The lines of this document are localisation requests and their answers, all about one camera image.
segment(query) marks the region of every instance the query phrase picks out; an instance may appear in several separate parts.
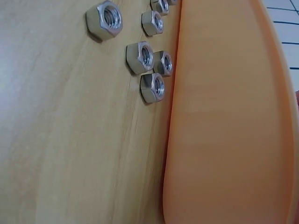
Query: hex nut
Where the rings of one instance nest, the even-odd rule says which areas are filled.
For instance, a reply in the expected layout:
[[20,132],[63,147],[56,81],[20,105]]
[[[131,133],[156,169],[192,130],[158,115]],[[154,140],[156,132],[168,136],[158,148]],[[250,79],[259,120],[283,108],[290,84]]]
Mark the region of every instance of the hex nut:
[[148,104],[156,103],[164,98],[165,84],[159,73],[141,76],[140,92],[144,101]]
[[178,3],[178,0],[167,0],[168,1],[168,5],[170,6],[174,6]]
[[154,53],[154,72],[160,73],[163,77],[169,77],[172,73],[172,59],[166,51]]
[[161,34],[164,31],[163,20],[157,11],[147,11],[142,14],[142,26],[148,36]]
[[161,16],[168,15],[169,4],[167,0],[150,0],[151,8],[160,13]]
[[146,41],[127,46],[126,60],[135,74],[148,72],[154,67],[154,52]]
[[116,37],[122,30],[122,15],[116,4],[106,0],[86,12],[90,33],[102,41]]

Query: orange plastic part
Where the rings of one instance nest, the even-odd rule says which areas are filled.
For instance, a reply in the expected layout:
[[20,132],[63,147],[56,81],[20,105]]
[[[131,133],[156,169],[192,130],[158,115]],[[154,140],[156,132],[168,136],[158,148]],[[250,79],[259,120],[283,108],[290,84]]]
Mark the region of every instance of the orange plastic part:
[[293,223],[298,106],[259,0],[185,0],[169,147],[166,224]]

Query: tile floor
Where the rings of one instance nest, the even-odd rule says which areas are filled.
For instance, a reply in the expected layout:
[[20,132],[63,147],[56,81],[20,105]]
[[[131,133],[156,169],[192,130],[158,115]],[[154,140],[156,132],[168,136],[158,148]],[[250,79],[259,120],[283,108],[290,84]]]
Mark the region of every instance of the tile floor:
[[295,90],[299,90],[299,0],[263,0],[280,38]]

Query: nut hole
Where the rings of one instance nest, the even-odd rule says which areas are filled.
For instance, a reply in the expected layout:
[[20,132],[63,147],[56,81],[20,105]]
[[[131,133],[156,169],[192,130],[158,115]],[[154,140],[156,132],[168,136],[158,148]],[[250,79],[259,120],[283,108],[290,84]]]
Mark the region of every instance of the nut hole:
[[150,56],[149,50],[146,47],[142,47],[142,49],[141,49],[141,55],[142,55],[143,63],[146,66],[149,66],[150,65],[150,58],[151,58],[151,56]]
[[107,25],[112,29],[118,29],[121,26],[121,15],[113,6],[107,6],[105,8],[104,19]]
[[158,28],[158,30],[163,29],[163,21],[158,14],[155,14],[155,25]]
[[167,0],[162,0],[161,3],[162,3],[162,7],[163,7],[163,9],[164,9],[165,11],[168,11],[168,9],[169,9],[169,5],[168,5]]
[[159,97],[162,97],[164,95],[164,90],[165,90],[164,81],[161,78],[157,77],[155,79],[155,91],[156,91],[156,94]]
[[172,63],[171,63],[170,58],[169,58],[168,56],[165,56],[165,58],[164,58],[164,62],[165,62],[165,67],[166,67],[166,69],[167,69],[168,71],[170,71],[171,68],[172,68]]

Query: light wood table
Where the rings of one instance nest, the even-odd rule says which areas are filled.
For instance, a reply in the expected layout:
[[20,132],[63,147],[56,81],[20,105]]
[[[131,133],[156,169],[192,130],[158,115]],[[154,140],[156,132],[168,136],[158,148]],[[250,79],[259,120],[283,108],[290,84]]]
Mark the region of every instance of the light wood table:
[[96,0],[0,1],[0,223],[162,224],[173,78],[145,105],[125,47],[147,40],[175,57],[180,7],[165,31],[141,29],[149,0],[114,0],[123,31],[97,43]]

